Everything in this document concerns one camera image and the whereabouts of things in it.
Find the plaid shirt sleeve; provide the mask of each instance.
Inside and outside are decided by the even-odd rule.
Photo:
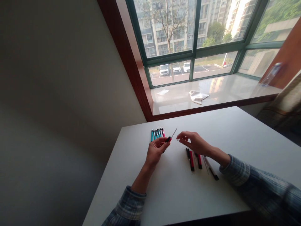
[[[226,168],[220,166],[245,202],[278,225],[301,225],[301,191],[285,180],[229,155]]]
[[[145,198],[146,194],[133,192],[131,187],[127,186],[115,209],[113,209],[102,225],[140,225],[140,215]]]

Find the white wall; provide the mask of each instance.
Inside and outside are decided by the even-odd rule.
[[[121,127],[146,120],[96,0],[0,9],[0,225],[81,225]]]
[[[100,131],[110,155],[122,126],[146,122],[96,0],[6,0],[3,45]]]

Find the paper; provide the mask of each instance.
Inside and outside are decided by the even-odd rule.
[[[159,95],[161,95],[161,96],[163,96],[165,93],[167,93],[169,90],[162,90],[162,91],[160,91],[160,92],[158,92],[157,94],[159,94]]]

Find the water bottle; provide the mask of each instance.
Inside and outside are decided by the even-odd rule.
[[[262,81],[260,86],[263,87],[267,87],[270,82],[273,80],[273,78],[275,77],[275,75],[278,73],[278,71],[281,68],[281,63],[276,63],[271,70],[269,71],[269,73],[267,74],[267,76],[264,78],[264,80]]]

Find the glass pane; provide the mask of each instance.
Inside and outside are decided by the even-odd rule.
[[[146,57],[191,50],[196,0],[134,0]]]
[[[190,60],[148,68],[153,86],[189,80]]]
[[[300,0],[270,0],[251,43],[286,40],[300,16]]]
[[[236,55],[237,51],[195,59],[193,78],[229,73]]]
[[[279,49],[247,50],[238,72],[262,77]]]
[[[243,40],[257,0],[202,0],[197,48]]]

